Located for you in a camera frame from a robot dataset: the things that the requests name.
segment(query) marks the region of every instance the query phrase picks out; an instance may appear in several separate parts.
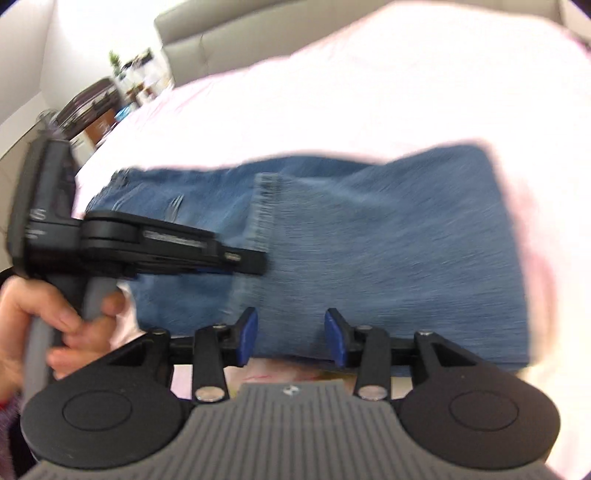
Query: person's hand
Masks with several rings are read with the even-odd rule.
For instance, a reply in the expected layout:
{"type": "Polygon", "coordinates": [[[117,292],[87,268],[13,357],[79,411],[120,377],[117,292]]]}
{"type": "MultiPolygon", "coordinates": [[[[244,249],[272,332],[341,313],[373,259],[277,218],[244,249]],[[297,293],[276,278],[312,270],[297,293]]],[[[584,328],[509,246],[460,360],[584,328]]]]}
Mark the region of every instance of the person's hand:
{"type": "Polygon", "coordinates": [[[0,402],[22,388],[22,362],[32,317],[41,317],[64,332],[66,347],[47,353],[47,363],[59,379],[111,351],[115,317],[124,308],[124,295],[113,293],[102,303],[103,316],[85,323],[52,285],[19,277],[6,280],[0,292],[0,402]]]}

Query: gray ribbed gripper base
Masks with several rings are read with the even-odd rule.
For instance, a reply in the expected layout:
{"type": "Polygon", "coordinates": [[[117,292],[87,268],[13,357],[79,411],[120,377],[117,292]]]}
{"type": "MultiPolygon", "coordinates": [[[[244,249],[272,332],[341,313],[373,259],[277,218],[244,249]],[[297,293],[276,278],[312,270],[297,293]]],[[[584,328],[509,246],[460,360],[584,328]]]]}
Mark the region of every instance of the gray ribbed gripper base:
{"type": "Polygon", "coordinates": [[[340,380],[246,384],[235,400],[193,410],[151,457],[110,471],[41,462],[25,480],[558,480],[542,461],[485,472],[446,463],[408,437],[392,408],[340,380]]]}

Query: jeans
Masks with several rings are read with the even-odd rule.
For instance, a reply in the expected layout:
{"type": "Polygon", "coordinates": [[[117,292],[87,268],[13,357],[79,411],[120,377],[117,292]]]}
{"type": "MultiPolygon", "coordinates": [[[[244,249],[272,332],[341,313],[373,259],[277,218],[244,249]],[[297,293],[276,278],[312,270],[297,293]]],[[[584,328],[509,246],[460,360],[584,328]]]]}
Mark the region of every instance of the jeans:
{"type": "Polygon", "coordinates": [[[212,230],[268,253],[262,277],[141,275],[141,327],[191,335],[259,312],[256,356],[326,360],[323,316],[411,337],[432,330],[506,369],[528,362],[512,226],[490,162],[470,145],[373,166],[283,157],[215,171],[127,170],[93,199],[212,230]]]}

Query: denim fabric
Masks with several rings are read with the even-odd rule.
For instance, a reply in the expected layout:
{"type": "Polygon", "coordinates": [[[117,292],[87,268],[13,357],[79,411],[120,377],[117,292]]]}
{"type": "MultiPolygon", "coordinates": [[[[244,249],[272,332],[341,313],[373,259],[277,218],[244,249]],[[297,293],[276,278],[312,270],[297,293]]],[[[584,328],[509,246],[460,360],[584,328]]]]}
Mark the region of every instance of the denim fabric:
{"type": "Polygon", "coordinates": [[[392,335],[433,330],[507,369],[528,361],[511,224],[485,154],[437,148],[382,166],[277,158],[230,170],[125,171],[92,209],[209,229],[268,252],[263,277],[143,275],[142,327],[191,334],[259,311],[258,356],[327,359],[323,314],[392,335]]]}

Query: finger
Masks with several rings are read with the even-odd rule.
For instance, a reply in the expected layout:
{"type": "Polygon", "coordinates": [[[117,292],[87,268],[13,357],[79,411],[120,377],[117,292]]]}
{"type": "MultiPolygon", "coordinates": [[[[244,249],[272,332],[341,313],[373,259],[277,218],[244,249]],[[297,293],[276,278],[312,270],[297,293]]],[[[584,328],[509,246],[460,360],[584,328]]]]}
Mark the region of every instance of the finger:
{"type": "Polygon", "coordinates": [[[125,310],[126,299],[122,291],[117,290],[103,299],[100,310],[109,317],[115,317],[125,310]]]}
{"type": "Polygon", "coordinates": [[[108,351],[116,327],[113,317],[102,316],[85,323],[76,333],[64,334],[64,343],[73,349],[108,351]]]}
{"type": "Polygon", "coordinates": [[[53,348],[47,354],[47,364],[58,374],[70,375],[106,353],[72,350],[70,348],[53,348]]]}
{"type": "Polygon", "coordinates": [[[48,283],[11,277],[0,296],[0,349],[21,358],[31,316],[39,316],[62,332],[73,333],[82,320],[61,293],[48,283]]]}

